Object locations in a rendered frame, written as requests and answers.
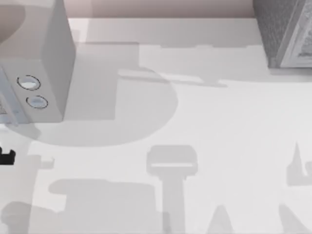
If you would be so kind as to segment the pale microwave oven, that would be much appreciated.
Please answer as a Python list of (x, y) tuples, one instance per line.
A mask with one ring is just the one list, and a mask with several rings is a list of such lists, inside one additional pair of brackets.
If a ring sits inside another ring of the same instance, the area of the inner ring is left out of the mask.
[[(0, 0), (0, 124), (61, 122), (76, 58), (64, 0)], [(41, 87), (21, 88), (35, 76)], [(45, 109), (26, 98), (42, 96)]]

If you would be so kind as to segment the round microwave knob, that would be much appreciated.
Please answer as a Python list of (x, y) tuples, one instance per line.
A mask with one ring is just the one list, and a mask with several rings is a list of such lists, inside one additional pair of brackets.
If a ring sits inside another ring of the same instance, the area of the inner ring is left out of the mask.
[(48, 101), (42, 96), (27, 97), (26, 102), (29, 106), (35, 109), (45, 109), (48, 106)]
[(29, 91), (34, 91), (41, 87), (41, 82), (32, 75), (17, 77), (17, 83), (21, 88)]

